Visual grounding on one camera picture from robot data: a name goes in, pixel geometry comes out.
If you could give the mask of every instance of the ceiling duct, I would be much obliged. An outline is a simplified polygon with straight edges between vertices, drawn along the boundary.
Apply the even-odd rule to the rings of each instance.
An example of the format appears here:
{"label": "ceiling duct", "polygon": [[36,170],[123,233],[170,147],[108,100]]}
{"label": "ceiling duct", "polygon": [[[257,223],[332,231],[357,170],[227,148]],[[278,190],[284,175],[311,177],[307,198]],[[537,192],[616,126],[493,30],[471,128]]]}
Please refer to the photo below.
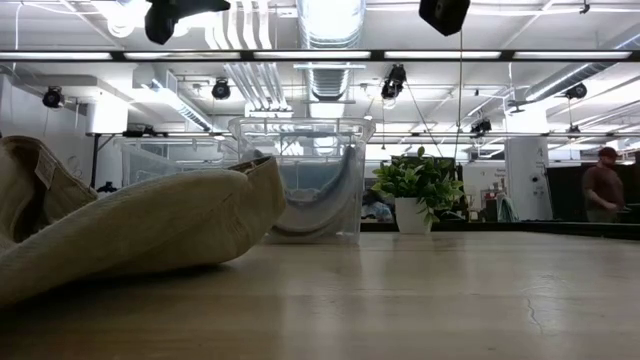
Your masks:
{"label": "ceiling duct", "polygon": [[[637,50],[640,49],[640,24],[629,28],[627,31],[616,36],[610,41],[600,46],[603,50]],[[549,76],[548,78],[538,82],[531,86],[524,92],[516,92],[516,98],[518,105],[524,105],[528,103],[542,101],[550,96],[559,94],[567,89],[570,89],[582,81],[597,75],[617,63],[615,62],[599,62],[599,63],[587,63],[587,64],[572,64],[564,67],[562,70]],[[503,105],[501,100],[489,101],[483,107],[472,111],[468,116],[471,116],[478,110],[482,113],[488,114],[498,107]]]}
{"label": "ceiling duct", "polygon": [[[364,22],[365,0],[297,0],[298,25],[305,49],[352,49],[358,46]],[[347,89],[351,71],[346,69],[307,70],[309,100],[334,104],[311,104],[311,116],[329,117],[324,106],[330,105],[336,117],[342,116],[344,104],[335,111]]]}

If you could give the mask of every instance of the person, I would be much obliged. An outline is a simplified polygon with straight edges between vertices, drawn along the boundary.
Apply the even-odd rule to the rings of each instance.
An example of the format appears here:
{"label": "person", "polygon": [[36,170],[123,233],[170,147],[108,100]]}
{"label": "person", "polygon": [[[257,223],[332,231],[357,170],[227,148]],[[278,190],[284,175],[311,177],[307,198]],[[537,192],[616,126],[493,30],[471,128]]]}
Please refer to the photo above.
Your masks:
{"label": "person", "polygon": [[613,170],[618,153],[605,147],[598,152],[600,160],[582,177],[582,189],[589,222],[612,223],[624,207],[622,180]]}
{"label": "person", "polygon": [[362,196],[362,218],[374,217],[378,222],[393,222],[391,209],[384,203],[380,194],[367,189]]}

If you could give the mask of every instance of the wooden table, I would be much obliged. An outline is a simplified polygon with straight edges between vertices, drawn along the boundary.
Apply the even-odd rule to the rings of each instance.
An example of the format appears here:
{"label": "wooden table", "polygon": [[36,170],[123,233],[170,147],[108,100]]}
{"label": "wooden table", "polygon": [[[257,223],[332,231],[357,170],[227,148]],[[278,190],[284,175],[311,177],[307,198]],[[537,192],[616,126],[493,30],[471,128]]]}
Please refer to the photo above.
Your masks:
{"label": "wooden table", "polygon": [[2,360],[638,357],[640,243],[544,234],[260,245],[0,312]]}

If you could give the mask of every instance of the ceiling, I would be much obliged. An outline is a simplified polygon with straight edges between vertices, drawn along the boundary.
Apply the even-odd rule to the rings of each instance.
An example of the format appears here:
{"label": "ceiling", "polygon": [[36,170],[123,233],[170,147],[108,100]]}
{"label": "ceiling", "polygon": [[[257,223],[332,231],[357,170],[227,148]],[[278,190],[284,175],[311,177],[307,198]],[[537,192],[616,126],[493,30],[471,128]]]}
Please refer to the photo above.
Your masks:
{"label": "ceiling", "polygon": [[[462,46],[468,49],[602,49],[609,39],[637,26],[640,1],[589,1],[592,9],[585,15],[578,13],[579,1],[546,0],[479,0],[472,1],[462,31]],[[16,11],[20,1],[0,3],[0,49],[16,46]],[[136,28],[126,38],[116,38],[107,30],[107,20],[89,1],[71,2],[80,16],[69,13],[70,8],[57,0],[24,1],[18,14],[18,48],[30,50],[159,50],[207,49],[204,30],[194,27],[185,36],[171,39],[165,46],[147,40],[144,29]],[[57,12],[42,9],[46,7]],[[298,20],[294,0],[269,2],[270,37],[275,48],[299,48]],[[558,14],[563,10],[571,13]],[[452,49],[460,47],[460,34],[444,37],[419,18],[415,0],[368,0],[360,47],[363,49]],[[295,116],[308,115],[304,100],[308,98],[304,73],[293,69],[294,63],[279,63],[278,72],[288,102]],[[508,90],[525,88],[547,78],[567,66],[559,63],[407,63],[407,88],[398,97],[395,107],[382,111],[379,85],[388,73],[390,63],[367,63],[365,69],[355,70],[345,107],[348,117],[372,115],[382,130],[391,132],[422,131],[420,114],[430,130],[454,132],[459,114],[464,117],[491,96],[508,94]],[[163,63],[159,71],[170,70],[180,80],[180,92],[202,113],[210,116],[215,127],[224,129],[233,116],[244,114],[245,100],[232,87],[232,96],[214,101],[212,84],[225,76],[221,63]],[[140,98],[140,89],[132,86],[132,72],[136,64],[18,64],[21,76],[35,75],[92,75],[118,89],[131,101],[142,101],[132,109],[130,121],[160,124],[180,124],[181,116],[167,105],[147,102]],[[573,121],[599,116],[612,109],[639,99],[640,64],[618,64],[584,81],[589,89],[586,99],[574,101],[567,111],[567,100],[551,98],[542,102],[547,109],[551,130],[564,131],[570,118]],[[491,114],[494,131],[501,129],[502,109]],[[610,131],[640,120],[637,111],[613,117],[593,126],[589,131]],[[462,119],[462,127],[476,120],[473,115]],[[402,139],[391,139],[400,142]],[[587,144],[597,146],[605,139],[592,139]]]}

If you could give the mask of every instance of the clear plastic bin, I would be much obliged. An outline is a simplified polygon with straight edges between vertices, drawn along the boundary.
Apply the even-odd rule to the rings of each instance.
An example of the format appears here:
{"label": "clear plastic bin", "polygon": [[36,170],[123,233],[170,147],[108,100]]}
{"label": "clear plastic bin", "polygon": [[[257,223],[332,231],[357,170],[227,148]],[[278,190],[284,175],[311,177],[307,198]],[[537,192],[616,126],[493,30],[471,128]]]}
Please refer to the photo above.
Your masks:
{"label": "clear plastic bin", "polygon": [[238,118],[229,130],[238,140],[239,159],[278,160],[287,208],[270,238],[357,242],[371,121]]}
{"label": "clear plastic bin", "polygon": [[122,186],[198,169],[238,163],[237,143],[214,138],[137,138],[116,140],[122,149]]}

